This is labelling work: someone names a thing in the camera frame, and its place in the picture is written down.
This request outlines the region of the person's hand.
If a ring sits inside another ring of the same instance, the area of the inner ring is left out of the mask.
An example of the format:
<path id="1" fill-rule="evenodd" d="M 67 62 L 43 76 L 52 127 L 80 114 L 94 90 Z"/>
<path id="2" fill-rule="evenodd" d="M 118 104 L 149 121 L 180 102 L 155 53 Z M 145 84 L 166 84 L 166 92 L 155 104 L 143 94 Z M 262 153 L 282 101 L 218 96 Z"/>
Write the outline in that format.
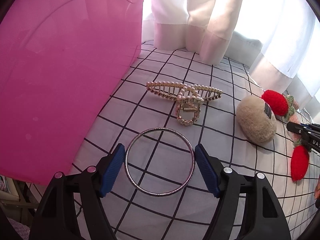
<path id="1" fill-rule="evenodd" d="M 318 179 L 318 183 L 317 183 L 317 186 L 315 188 L 314 197 L 315 197 L 315 199 L 319 199 L 320 198 L 320 178 Z"/>

